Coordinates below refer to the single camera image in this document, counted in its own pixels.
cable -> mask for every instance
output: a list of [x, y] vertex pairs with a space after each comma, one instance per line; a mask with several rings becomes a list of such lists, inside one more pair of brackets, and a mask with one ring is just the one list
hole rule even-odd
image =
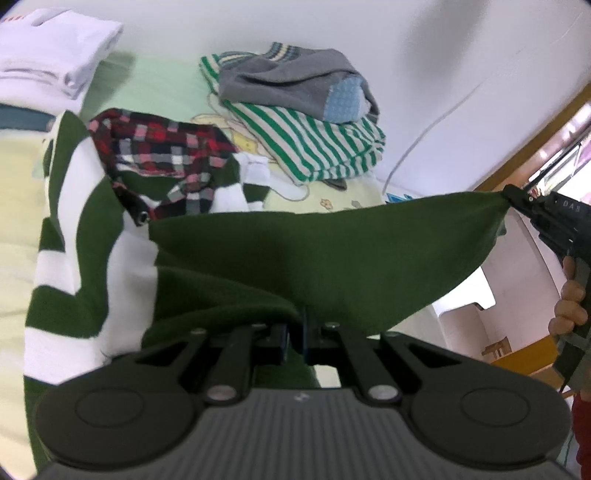
[[437, 126], [437, 124], [443, 122], [448, 116], [450, 116], [453, 112], [455, 112], [458, 108], [460, 108], [472, 95], [474, 95], [476, 93], [476, 91], [482, 86], [482, 84], [486, 80], [488, 80], [488, 78], [483, 80], [482, 82], [480, 82], [478, 85], [476, 85], [476, 87], [474, 87], [474, 89], [472, 89], [472, 91], [470, 93], [468, 93], [468, 95], [466, 95], [462, 100], [460, 100], [458, 103], [456, 103], [454, 106], [452, 106], [447, 112], [440, 115], [434, 122], [432, 122], [425, 130], [423, 130], [421, 132], [421, 134], [412, 143], [412, 145], [407, 148], [406, 152], [404, 152], [402, 154], [402, 157], [400, 157], [400, 159], [396, 162], [396, 165], [392, 168], [392, 170], [390, 170], [390, 174], [388, 175], [388, 178], [386, 179], [386, 182], [384, 183], [384, 188], [382, 189], [382, 195], [386, 194], [386, 189], [388, 188], [388, 185], [390, 185], [390, 181], [392, 180], [392, 177], [394, 176], [396, 171], [400, 168], [400, 166], [402, 165], [404, 160], [406, 160], [406, 158], [410, 155], [410, 152], [412, 152], [414, 150], [414, 148], [423, 140], [423, 138], [425, 138], [425, 135], [427, 135], [433, 128], [435, 128]]
[[[581, 17], [581, 15], [583, 14], [582, 11], [579, 12], [579, 14], [577, 15], [577, 17], [573, 20], [573, 22], [570, 24], [570, 26], [565, 30], [564, 33], [562, 33], [561, 36], [559, 36], [559, 38], [556, 38], [555, 40], [553, 40], [552, 42], [550, 42], [549, 44], [545, 45], [543, 48], [547, 49], [548, 47], [551, 47], [552, 45], [554, 45], [555, 43], [558, 43], [560, 40], [562, 40], [573, 28], [576, 22], [578, 22], [579, 18]], [[516, 57], [519, 56], [521, 54], [522, 51], [524, 51], [526, 49], [526, 47], [519, 49], [517, 52], [515, 52], [512, 56]], [[398, 161], [396, 162], [396, 164], [393, 166], [392, 170], [390, 170], [390, 173], [388, 175], [388, 178], [386, 179], [386, 182], [384, 183], [384, 188], [382, 189], [382, 195], [386, 194], [386, 190], [388, 188], [388, 186], [390, 185], [390, 182], [392, 181], [392, 177], [394, 176], [394, 174], [397, 172], [397, 170], [401, 167], [401, 165], [403, 164], [404, 160], [406, 160], [406, 158], [411, 154], [411, 152], [415, 149], [415, 147], [423, 140], [423, 138], [425, 138], [425, 136], [433, 129], [435, 128], [439, 123], [443, 122], [448, 116], [450, 116], [453, 112], [455, 112], [457, 109], [459, 109], [464, 103], [466, 103], [466, 101], [468, 101], [470, 99], [470, 97], [472, 97], [472, 95], [474, 95], [476, 93], [476, 91], [484, 84], [486, 83], [488, 80], [490, 80], [491, 78], [495, 77], [496, 75], [498, 75], [498, 72], [501, 68], [499, 67], [495, 72], [493, 72], [491, 75], [489, 75], [488, 77], [486, 77], [484, 80], [482, 80], [478, 85], [476, 85], [476, 87], [474, 87], [472, 89], [472, 91], [470, 93], [468, 93], [463, 99], [461, 99], [458, 103], [456, 103], [454, 106], [452, 106], [449, 110], [447, 110], [444, 114], [440, 115], [439, 117], [437, 117], [437, 119], [435, 121], [433, 121], [425, 130], [423, 130], [421, 132], [421, 134], [416, 138], [416, 140], [410, 145], [410, 147], [407, 148], [407, 150], [402, 154], [402, 157], [400, 157], [398, 159]]]

yellow bedsheet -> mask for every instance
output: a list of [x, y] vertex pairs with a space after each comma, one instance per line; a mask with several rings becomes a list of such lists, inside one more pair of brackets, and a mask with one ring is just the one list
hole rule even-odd
[[43, 181], [34, 179], [43, 136], [0, 132], [0, 465], [13, 477], [35, 472], [22, 390], [25, 315], [43, 217]]

metal screw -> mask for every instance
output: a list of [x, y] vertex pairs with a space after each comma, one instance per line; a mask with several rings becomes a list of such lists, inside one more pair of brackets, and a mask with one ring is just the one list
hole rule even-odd
[[215, 401], [228, 401], [236, 397], [236, 388], [230, 385], [214, 385], [207, 391], [207, 397]]
[[398, 396], [398, 389], [391, 385], [374, 385], [368, 394], [374, 400], [392, 400]]

folded clothing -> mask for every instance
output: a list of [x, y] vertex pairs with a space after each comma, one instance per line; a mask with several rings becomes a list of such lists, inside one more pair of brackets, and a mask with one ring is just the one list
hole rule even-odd
[[55, 119], [54, 115], [48, 113], [0, 103], [0, 130], [49, 132]]
[[70, 98], [92, 80], [123, 31], [119, 22], [69, 10], [38, 25], [31, 18], [0, 26], [0, 79], [38, 80]]
[[[218, 56], [203, 57], [200, 67], [212, 93], [218, 95]], [[367, 116], [333, 124], [290, 108], [228, 100], [223, 104], [297, 185], [356, 177], [375, 167], [384, 152], [385, 135]]]
[[222, 53], [219, 66], [220, 100], [292, 108], [335, 124], [367, 114], [377, 122], [379, 109], [367, 81], [337, 50], [275, 42], [262, 55]]
[[[210, 210], [262, 209], [269, 192], [268, 167], [237, 159], [214, 125], [112, 108], [92, 119], [88, 130], [116, 196], [137, 225]], [[257, 167], [267, 167], [267, 176]]]
[[119, 22], [40, 9], [0, 24], [0, 102], [79, 113], [92, 78], [122, 32]]

white wall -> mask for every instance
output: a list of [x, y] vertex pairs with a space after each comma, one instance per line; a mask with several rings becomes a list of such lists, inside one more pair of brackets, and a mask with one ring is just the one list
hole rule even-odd
[[479, 316], [491, 343], [507, 336], [515, 351], [548, 335], [558, 290], [519, 214], [510, 211], [505, 223], [482, 265], [496, 305]]
[[488, 358], [482, 356], [483, 350], [493, 342], [474, 305], [445, 312], [439, 317], [439, 321], [450, 350], [476, 360], [493, 360], [490, 355]]
[[421, 194], [468, 189], [588, 78], [591, 7], [582, 0], [22, 0], [123, 21], [119, 47], [188, 61], [285, 41], [343, 51], [367, 77], [388, 136], [384, 179], [436, 117], [484, 82], [395, 176]]

